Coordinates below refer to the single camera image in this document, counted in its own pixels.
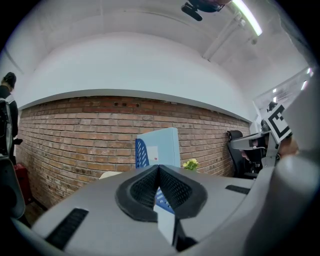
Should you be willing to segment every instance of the wall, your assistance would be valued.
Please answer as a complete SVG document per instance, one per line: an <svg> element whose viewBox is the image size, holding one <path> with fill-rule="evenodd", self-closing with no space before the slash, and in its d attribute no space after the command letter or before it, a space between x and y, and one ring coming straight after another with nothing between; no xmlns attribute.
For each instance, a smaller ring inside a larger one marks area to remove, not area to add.
<svg viewBox="0 0 320 256"><path fill-rule="evenodd" d="M25 86L19 107L81 96L175 101L248 120L237 83L191 48L165 38L109 33L53 51Z"/></svg>
<svg viewBox="0 0 320 256"><path fill-rule="evenodd" d="M137 134L168 127L178 128L181 163L196 158L199 172L224 176L233 172L226 131L249 134L247 122L194 106L132 97L70 98L22 111L23 143L16 158L28 169L33 196L49 208L104 171L132 169Z"/></svg>

